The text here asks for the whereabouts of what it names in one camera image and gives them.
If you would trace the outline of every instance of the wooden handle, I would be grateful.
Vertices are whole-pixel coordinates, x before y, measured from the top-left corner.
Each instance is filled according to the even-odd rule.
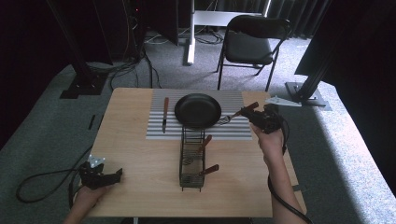
[[[208,174],[211,174],[211,173],[217,171],[218,169],[219,169],[219,165],[216,164],[216,165],[214,165],[214,166],[211,166],[211,167],[209,167],[209,168],[207,168],[207,169],[201,171],[201,172],[199,173],[199,175],[208,175]]]
[[[207,144],[212,140],[212,134],[208,135],[204,142],[201,144],[201,146],[198,148],[198,153],[201,153],[204,148],[207,146]]]
[[[166,119],[166,116],[168,115],[168,105],[169,97],[165,97],[165,100],[163,102],[163,119]]]
[[[257,108],[257,107],[259,107],[259,103],[257,103],[257,102],[254,102],[254,103],[251,104],[251,105],[245,106],[245,108],[246,108],[246,109],[249,109],[249,110],[253,110],[254,108]],[[236,116],[239,116],[239,115],[241,115],[241,111],[240,111],[240,110],[239,110],[238,112],[236,112],[236,113],[233,115],[233,117],[236,117]]]

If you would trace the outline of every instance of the gray carpet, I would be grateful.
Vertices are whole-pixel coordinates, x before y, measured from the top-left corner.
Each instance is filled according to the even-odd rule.
[[[215,90],[214,74],[220,45],[197,42],[195,63],[185,64],[187,40],[180,45],[156,38],[145,45],[154,71],[154,88]],[[269,92],[289,99],[285,82],[304,81],[294,71],[309,40],[292,38],[281,48]],[[108,65],[90,63],[95,67]],[[246,68],[226,67],[222,90],[263,91],[269,67],[254,77]],[[148,88],[149,64],[142,60],[134,69],[109,78],[101,95],[60,99],[74,78],[67,66],[49,84],[21,127],[0,151],[0,223],[61,223],[68,212],[67,184],[44,201],[21,203],[17,186],[30,175],[71,168],[92,145],[113,87]],[[317,107],[280,107],[290,125],[289,149],[308,209],[315,223],[394,223],[396,202],[377,170],[367,147],[337,96],[333,86],[318,90],[331,110]],[[28,199],[54,188],[64,175],[50,175],[29,182],[22,192]],[[122,217],[87,218],[84,223],[121,223]],[[253,218],[272,223],[271,218]]]

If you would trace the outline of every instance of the black frying pan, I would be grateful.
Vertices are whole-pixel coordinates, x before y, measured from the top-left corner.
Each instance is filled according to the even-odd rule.
[[[185,127],[206,129],[218,122],[221,107],[211,96],[192,93],[183,96],[175,105],[175,116]]]

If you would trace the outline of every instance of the black and white striped mat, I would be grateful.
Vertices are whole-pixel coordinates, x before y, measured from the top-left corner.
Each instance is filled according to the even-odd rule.
[[[151,109],[149,112],[147,139],[181,139],[181,124],[175,117],[175,105],[183,96],[190,93],[203,93],[216,99],[221,106],[221,117],[232,115],[244,106],[240,91],[192,91],[192,90],[162,90],[153,92]],[[163,133],[163,102],[169,97],[168,115],[166,120],[166,132]],[[213,140],[251,140],[251,132],[248,119],[236,117],[230,123],[224,125],[215,124],[205,130],[206,134],[212,134]]]

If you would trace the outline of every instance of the human arm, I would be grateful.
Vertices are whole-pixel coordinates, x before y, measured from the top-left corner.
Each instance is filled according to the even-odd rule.
[[[253,124],[251,124],[251,128],[259,137],[259,146],[262,149],[264,161],[267,164],[274,191],[283,201],[298,211],[303,212],[303,209],[294,195],[288,170],[283,160],[283,133],[281,130],[277,130],[273,133],[266,134]],[[275,224],[305,223],[301,218],[297,217],[283,206],[274,196],[272,196],[271,199]]]
[[[90,210],[98,203],[111,186],[99,189],[82,187],[77,194],[74,204],[64,220],[64,224],[78,224],[87,216]]]

